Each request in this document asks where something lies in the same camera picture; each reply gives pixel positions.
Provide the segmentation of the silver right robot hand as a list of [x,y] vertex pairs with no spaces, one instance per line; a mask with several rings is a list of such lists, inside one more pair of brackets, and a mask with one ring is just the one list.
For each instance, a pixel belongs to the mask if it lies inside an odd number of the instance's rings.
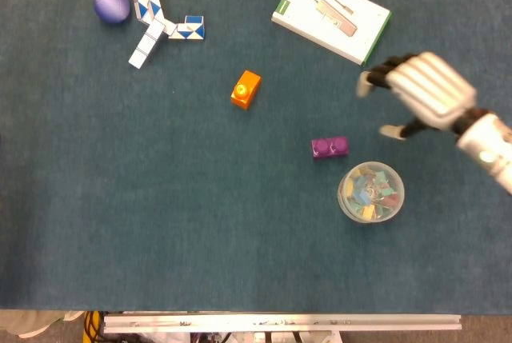
[[356,94],[364,98],[375,88],[389,90],[409,108],[414,119],[406,125],[384,125],[380,134],[405,140],[425,129],[451,130],[476,106],[476,89],[432,52],[393,56],[360,74]]

